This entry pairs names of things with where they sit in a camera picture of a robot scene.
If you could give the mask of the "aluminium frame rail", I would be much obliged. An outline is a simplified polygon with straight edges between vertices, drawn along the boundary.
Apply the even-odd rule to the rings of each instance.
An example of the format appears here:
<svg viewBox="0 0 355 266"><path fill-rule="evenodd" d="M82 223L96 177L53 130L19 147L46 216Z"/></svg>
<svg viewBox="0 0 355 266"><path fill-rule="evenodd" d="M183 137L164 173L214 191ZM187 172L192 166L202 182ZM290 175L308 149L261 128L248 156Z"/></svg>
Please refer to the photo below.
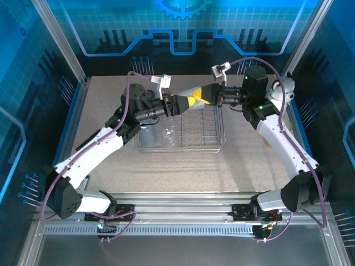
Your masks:
<svg viewBox="0 0 355 266"><path fill-rule="evenodd" d="M86 222L85 213L76 213L67 219L55 218L48 222L41 222L38 234L44 234L45 226L60 225L98 225L123 226L122 232L117 235L124 236L125 231L133 224L173 224L173 225L249 225L269 226L274 233L285 225L305 226L307 229L320 226L315 219L321 219L319 204L308 207L308 211L299 211L290 214L286 209L277 210L282 214L282 221L241 221L234 222L228 215L233 204L250 204L254 193L248 192L194 192L194 193L116 193L118 204L134 204L133 219L130 222Z"/></svg>

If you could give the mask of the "smooth clear plastic cup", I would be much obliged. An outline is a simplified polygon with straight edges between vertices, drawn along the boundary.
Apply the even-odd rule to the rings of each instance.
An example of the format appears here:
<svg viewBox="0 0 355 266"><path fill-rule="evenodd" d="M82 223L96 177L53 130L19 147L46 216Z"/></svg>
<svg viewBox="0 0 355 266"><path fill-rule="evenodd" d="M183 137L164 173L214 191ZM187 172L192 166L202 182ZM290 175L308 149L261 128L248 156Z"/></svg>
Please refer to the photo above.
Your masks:
<svg viewBox="0 0 355 266"><path fill-rule="evenodd" d="M162 146L163 147L175 147L177 142L176 130L173 126L169 126L162 131Z"/></svg>

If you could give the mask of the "small controller board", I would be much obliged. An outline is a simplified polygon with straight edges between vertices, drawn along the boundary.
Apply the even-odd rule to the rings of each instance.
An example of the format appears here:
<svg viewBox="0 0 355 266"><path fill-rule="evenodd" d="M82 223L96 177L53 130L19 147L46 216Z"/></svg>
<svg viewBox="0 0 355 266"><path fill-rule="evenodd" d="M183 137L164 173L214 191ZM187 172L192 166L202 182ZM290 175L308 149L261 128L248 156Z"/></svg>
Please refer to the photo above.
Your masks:
<svg viewBox="0 0 355 266"><path fill-rule="evenodd" d="M98 224L97 225L97 233L116 233L117 232L117 227L116 226L111 226L108 224Z"/></svg>
<svg viewBox="0 0 355 266"><path fill-rule="evenodd" d="M255 239L267 239L271 235L271 230L269 226L252 226L252 233Z"/></svg>

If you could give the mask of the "aluminium frame post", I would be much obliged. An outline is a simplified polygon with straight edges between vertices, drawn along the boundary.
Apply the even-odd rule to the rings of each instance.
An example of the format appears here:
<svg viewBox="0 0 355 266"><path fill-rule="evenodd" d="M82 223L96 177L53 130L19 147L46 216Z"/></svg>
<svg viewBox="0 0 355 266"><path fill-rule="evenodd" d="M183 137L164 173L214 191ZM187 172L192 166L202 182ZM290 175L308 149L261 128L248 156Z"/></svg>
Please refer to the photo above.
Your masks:
<svg viewBox="0 0 355 266"><path fill-rule="evenodd" d="M80 82L81 85L86 84L87 76L81 67L73 49L71 48L63 30L61 29L57 19L55 18L52 10L50 9L46 0L31 0L36 8L39 16L47 27L53 40L58 46L64 59L67 61L74 76Z"/></svg>
<svg viewBox="0 0 355 266"><path fill-rule="evenodd" d="M314 38L321 23L323 22L328 10L330 9L334 0L319 0L318 5L311 16L307 27L303 31L300 40L298 41L294 51L292 52L289 60L287 61L282 75L286 75L288 72L292 73L297 64L300 62L311 40Z"/></svg>

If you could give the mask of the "white plush toy dog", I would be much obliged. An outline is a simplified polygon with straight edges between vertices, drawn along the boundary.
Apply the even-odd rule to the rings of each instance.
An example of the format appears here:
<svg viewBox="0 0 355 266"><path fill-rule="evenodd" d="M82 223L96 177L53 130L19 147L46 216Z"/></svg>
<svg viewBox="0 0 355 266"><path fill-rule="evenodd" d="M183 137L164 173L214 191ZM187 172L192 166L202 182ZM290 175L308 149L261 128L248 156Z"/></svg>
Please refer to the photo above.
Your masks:
<svg viewBox="0 0 355 266"><path fill-rule="evenodd" d="M266 98L269 101L282 104L282 102L288 103L294 97L295 81L291 74L282 76L281 79L276 79L271 86L266 90Z"/></svg>

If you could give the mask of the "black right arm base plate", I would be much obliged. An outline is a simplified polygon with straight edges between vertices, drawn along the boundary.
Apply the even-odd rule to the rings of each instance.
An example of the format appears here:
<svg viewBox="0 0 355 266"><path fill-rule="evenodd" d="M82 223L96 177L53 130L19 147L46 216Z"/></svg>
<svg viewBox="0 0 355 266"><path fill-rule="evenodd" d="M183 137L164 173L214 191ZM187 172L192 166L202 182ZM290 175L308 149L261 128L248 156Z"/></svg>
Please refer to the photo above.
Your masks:
<svg viewBox="0 0 355 266"><path fill-rule="evenodd" d="M282 221L282 214L277 210L263 211L254 204L233 204L231 212L228 213L234 222L241 221L263 221L276 222Z"/></svg>

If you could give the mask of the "chrome wire dish rack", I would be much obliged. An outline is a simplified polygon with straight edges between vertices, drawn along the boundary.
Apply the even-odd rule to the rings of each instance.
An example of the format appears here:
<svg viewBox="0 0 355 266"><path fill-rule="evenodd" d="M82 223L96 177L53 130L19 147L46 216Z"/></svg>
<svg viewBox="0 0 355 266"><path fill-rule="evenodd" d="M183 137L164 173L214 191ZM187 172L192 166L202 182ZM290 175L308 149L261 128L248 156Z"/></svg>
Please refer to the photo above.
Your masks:
<svg viewBox="0 0 355 266"><path fill-rule="evenodd" d="M139 134L133 144L141 153L164 152L207 152L218 153L225 144L222 110L213 106L203 109L188 110L180 116L165 117L153 125L158 137L158 145L153 148L141 147ZM162 146L162 131L173 126L177 134L175 147Z"/></svg>

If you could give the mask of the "textured clear plastic cup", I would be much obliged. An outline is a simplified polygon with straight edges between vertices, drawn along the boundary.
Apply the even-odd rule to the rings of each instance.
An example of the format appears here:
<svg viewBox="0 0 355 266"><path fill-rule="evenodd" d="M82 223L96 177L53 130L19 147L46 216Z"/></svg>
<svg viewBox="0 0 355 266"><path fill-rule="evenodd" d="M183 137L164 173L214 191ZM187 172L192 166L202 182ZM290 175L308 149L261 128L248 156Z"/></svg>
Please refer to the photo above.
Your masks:
<svg viewBox="0 0 355 266"><path fill-rule="evenodd" d="M193 92L197 91L198 89L200 89L199 86L191 89L187 89L179 93L180 96L188 97L188 100L191 102L189 110L198 110L198 109L203 109L205 107L205 103L202 100L193 97Z"/></svg>

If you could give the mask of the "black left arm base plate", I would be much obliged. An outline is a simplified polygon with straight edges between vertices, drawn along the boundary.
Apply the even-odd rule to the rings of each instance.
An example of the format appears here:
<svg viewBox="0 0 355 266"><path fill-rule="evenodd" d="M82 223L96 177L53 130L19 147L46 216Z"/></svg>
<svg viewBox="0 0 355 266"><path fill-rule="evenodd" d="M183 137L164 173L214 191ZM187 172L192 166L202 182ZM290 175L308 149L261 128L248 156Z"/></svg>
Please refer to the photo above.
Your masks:
<svg viewBox="0 0 355 266"><path fill-rule="evenodd" d="M91 213L86 213L84 216L84 220L86 222L99 222L101 219L108 222L130 222L133 219L132 211L135 210L134 204L118 204L113 213L103 213L101 216L120 216L119 218L112 219L104 219L97 216L92 215Z"/></svg>

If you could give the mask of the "blue translucent plastic cup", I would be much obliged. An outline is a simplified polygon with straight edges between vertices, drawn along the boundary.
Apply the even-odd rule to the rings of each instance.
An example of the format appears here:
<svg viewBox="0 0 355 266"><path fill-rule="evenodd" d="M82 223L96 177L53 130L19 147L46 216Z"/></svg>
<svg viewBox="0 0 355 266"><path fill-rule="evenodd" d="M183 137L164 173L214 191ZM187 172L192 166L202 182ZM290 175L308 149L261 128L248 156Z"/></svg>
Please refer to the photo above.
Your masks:
<svg viewBox="0 0 355 266"><path fill-rule="evenodd" d="M158 145L158 137L153 125L142 126L139 131L139 140L141 147L153 148Z"/></svg>

